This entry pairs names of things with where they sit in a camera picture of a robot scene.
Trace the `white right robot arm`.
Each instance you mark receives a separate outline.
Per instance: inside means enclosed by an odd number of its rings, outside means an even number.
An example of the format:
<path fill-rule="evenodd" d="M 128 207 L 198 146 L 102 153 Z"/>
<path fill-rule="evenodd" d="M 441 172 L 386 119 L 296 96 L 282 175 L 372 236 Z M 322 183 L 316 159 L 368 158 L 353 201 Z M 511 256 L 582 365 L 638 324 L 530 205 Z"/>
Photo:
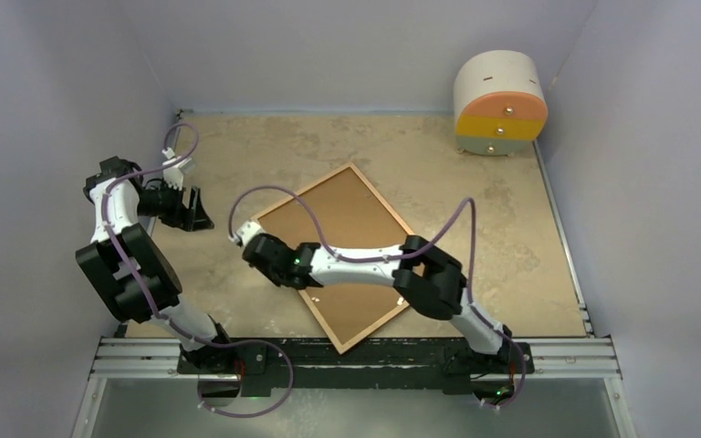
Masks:
<path fill-rule="evenodd" d="M 462 264 L 420 235 L 379 248 L 342 248 L 319 242 L 296 247 L 249 220 L 229 236 L 242 258 L 277 287 L 304 290 L 335 285 L 389 287 L 420 315 L 449 322 L 485 370 L 512 357 L 505 326 L 473 298 Z"/>

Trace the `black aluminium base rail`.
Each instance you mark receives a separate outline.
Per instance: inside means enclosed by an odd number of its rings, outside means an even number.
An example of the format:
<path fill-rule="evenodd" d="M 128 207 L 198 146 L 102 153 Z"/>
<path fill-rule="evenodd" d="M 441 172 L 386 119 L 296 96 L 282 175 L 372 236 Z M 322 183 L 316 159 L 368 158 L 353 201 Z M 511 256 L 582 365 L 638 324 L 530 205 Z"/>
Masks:
<path fill-rule="evenodd" d="M 213 401 L 278 390 L 434 390 L 503 401 L 521 382 L 621 375 L 608 339 L 518 339 L 523 353 L 474 354 L 461 338 L 372 338 L 338 353 L 326 338 L 264 338 L 208 367 L 170 339 L 104 339 L 91 375 L 111 380 L 194 381 Z"/>

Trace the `round pastel drawer cabinet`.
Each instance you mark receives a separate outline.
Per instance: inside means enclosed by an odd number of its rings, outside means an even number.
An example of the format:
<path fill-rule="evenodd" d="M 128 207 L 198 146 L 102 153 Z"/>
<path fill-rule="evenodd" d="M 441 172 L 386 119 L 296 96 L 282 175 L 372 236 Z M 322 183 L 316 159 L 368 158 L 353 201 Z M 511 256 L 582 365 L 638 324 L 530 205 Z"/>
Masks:
<path fill-rule="evenodd" d="M 513 50 L 467 60 L 455 77 L 453 105 L 457 151 L 484 156 L 525 150 L 549 116 L 533 59 Z"/>

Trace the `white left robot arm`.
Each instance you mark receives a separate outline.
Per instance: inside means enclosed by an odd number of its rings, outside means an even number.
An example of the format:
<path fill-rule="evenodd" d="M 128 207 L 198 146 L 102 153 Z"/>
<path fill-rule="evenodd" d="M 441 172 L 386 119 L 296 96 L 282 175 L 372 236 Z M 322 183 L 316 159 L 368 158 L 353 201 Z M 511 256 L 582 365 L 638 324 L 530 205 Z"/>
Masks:
<path fill-rule="evenodd" d="M 181 300 L 180 279 L 142 225 L 143 217 L 187 232 L 214 228 L 198 187 L 167 178 L 143 180 L 132 161 L 113 156 L 99 164 L 83 192 L 94 205 L 91 241 L 76 261 L 104 305 L 120 322 L 151 323 L 181 342 L 184 360 L 207 372 L 230 370 L 237 359 L 231 339 L 208 314 Z"/>

